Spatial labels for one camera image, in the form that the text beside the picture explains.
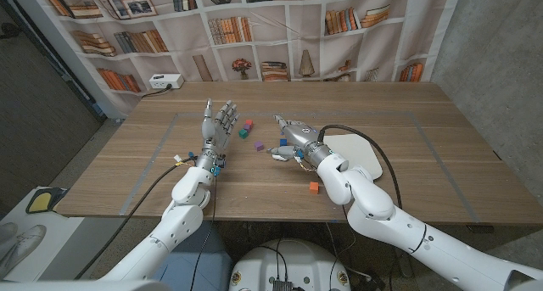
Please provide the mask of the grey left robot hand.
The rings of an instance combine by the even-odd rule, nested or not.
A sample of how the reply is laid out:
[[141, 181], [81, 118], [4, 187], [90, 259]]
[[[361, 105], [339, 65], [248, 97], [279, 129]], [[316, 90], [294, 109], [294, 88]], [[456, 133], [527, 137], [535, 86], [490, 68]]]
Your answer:
[[237, 105], [228, 100], [213, 115], [213, 102], [209, 98], [204, 109], [204, 120], [201, 126], [203, 146], [196, 160], [196, 166], [210, 171], [218, 161], [225, 157], [232, 130], [238, 121]]

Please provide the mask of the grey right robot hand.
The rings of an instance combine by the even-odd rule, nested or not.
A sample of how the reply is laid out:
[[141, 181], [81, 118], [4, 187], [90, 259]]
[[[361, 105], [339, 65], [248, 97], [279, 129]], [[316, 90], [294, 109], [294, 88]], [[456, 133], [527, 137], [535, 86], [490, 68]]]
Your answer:
[[331, 149], [318, 140], [318, 132], [304, 122], [285, 120], [280, 115], [274, 116], [279, 129], [287, 139], [287, 146], [270, 148], [273, 159], [288, 161], [298, 157], [317, 168], [331, 154]]

